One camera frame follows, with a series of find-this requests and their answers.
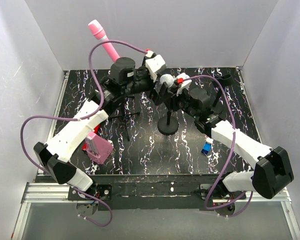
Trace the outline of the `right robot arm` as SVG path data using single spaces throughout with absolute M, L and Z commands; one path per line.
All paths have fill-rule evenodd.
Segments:
M 234 129 L 226 120 L 225 104 L 211 99 L 205 89 L 181 85 L 171 92 L 173 110 L 182 110 L 193 117 L 201 133 L 232 149 L 253 169 L 223 174 L 216 186 L 220 198 L 227 199 L 238 191 L 253 191 L 272 199 L 294 180 L 288 152 L 280 146 L 271 148 Z

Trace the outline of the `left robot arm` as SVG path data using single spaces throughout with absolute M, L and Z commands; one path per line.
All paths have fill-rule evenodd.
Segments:
M 96 196 L 92 178 L 71 163 L 77 147 L 93 131 L 94 127 L 107 120 L 125 98 L 143 92 L 151 92 L 158 81 L 158 74 L 166 69 L 166 62 L 159 54 L 145 56 L 142 66 L 129 57 L 118 58 L 111 66 L 110 73 L 99 82 L 96 90 L 82 105 L 57 135 L 46 143 L 38 142 L 34 152 L 46 171 L 59 184 L 69 184 L 79 189 L 85 200 Z

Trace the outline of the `white microphone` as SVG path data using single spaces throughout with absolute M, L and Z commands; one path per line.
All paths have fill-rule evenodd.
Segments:
M 159 94 L 164 83 L 170 88 L 174 84 L 175 78 L 171 74 L 163 74 L 155 84 L 155 91 Z

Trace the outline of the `black round-base stand white mic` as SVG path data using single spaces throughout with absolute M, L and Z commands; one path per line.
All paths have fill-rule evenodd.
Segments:
M 172 116 L 173 111 L 168 111 L 167 114 L 161 117 L 157 122 L 157 128 L 159 132 L 165 136 L 174 135 L 179 129 L 179 122 L 178 120 Z

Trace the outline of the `black round-base stand purple mic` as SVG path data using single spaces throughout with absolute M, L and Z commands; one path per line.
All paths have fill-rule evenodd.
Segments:
M 225 120 L 227 117 L 227 106 L 224 106 L 224 104 L 221 103 L 221 98 L 223 96 L 222 90 L 231 86 L 234 83 L 234 80 L 230 74 L 222 76 L 216 75 L 214 78 L 219 84 L 212 80 L 212 84 L 216 89 L 216 96 L 210 101 L 210 113 L 218 116 L 221 120 Z

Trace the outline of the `red glitter microphone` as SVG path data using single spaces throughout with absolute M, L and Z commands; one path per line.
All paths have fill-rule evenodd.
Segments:
M 100 125 L 98 124 L 98 125 L 93 129 L 93 133 L 94 133 L 94 134 L 97 134 L 99 128 L 100 128 Z M 81 149 L 81 150 L 84 151 L 84 152 L 87 151 L 87 144 L 86 144 L 85 141 L 84 141 L 84 143 L 83 143 L 83 146 L 82 146 L 82 149 Z

